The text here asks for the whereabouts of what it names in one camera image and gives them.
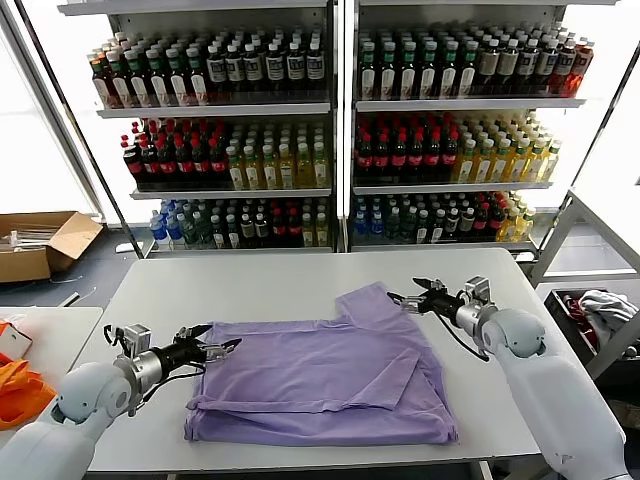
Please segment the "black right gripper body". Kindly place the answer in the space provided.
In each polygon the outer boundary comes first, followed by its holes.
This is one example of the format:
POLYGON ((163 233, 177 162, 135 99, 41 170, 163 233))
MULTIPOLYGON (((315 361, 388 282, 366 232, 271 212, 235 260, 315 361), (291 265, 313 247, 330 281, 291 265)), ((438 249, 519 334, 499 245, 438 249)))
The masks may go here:
POLYGON ((438 315, 456 315, 463 306, 463 300, 449 295, 445 290, 430 290, 424 300, 427 312, 438 315))

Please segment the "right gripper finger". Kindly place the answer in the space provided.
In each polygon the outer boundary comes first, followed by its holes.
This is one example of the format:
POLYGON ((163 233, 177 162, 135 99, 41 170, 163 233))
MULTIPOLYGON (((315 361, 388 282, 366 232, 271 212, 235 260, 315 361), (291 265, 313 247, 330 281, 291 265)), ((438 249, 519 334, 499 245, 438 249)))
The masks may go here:
POLYGON ((403 296, 394 292, 388 292, 387 296, 408 314, 425 314, 428 311, 424 296, 403 296))
POLYGON ((447 294, 447 287, 439 279, 413 277, 412 281, 425 290, 423 296, 447 294))

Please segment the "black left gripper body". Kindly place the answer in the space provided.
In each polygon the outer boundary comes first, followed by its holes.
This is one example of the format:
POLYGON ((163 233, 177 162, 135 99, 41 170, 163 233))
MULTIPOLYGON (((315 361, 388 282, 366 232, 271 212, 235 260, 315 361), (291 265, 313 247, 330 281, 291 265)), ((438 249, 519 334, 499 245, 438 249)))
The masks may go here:
POLYGON ((188 364, 204 364, 206 352, 203 343, 195 339, 182 339, 166 347, 152 347, 150 351, 158 358, 163 374, 170 374, 188 364))

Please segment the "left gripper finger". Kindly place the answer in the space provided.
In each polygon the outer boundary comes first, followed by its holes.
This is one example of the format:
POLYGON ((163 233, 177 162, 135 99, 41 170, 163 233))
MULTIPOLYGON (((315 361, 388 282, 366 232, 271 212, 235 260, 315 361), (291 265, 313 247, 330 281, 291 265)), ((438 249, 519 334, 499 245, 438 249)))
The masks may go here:
POLYGON ((242 342, 241 338, 231 339, 222 344, 207 344, 202 347, 207 361, 226 359, 242 342))
POLYGON ((182 327, 175 334, 176 344, 203 345, 201 337, 212 328, 211 324, 199 324, 192 327, 182 327))

